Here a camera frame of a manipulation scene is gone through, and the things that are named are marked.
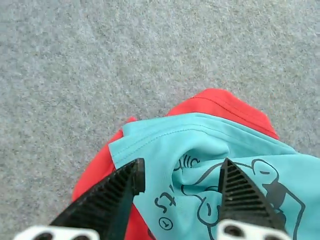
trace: teal shirt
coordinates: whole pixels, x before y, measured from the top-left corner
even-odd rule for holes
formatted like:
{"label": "teal shirt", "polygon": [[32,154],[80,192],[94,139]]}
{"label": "teal shirt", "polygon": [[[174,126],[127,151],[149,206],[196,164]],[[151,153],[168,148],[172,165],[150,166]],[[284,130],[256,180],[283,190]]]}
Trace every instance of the teal shirt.
{"label": "teal shirt", "polygon": [[145,160],[134,204],[156,239],[215,240],[220,167],[231,159],[256,183],[294,240],[320,236],[320,159],[251,128],[202,113],[123,126],[109,149],[115,167]]}

